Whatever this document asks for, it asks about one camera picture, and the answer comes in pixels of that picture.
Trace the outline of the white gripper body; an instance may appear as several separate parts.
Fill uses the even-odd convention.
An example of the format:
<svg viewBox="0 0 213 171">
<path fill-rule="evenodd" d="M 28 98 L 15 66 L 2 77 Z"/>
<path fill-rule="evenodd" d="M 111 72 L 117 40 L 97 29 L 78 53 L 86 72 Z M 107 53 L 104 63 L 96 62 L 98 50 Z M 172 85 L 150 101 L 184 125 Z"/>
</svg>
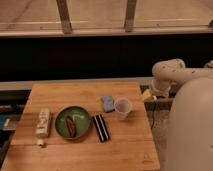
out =
<svg viewBox="0 0 213 171">
<path fill-rule="evenodd" d="M 152 95 L 167 98 L 169 96 L 171 85 L 168 81 L 153 78 L 149 88 Z"/>
</svg>

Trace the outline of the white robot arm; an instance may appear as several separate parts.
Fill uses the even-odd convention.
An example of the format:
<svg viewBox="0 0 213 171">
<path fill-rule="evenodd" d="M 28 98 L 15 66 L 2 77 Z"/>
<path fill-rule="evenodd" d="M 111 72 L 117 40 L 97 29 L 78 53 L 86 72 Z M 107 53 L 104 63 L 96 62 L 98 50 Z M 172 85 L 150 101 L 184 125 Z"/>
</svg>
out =
<svg viewBox="0 0 213 171">
<path fill-rule="evenodd" d="M 171 105 L 164 171 L 213 171 L 213 68 L 188 68 L 181 59 L 152 67 L 150 91 L 168 97 L 180 84 Z"/>
</svg>

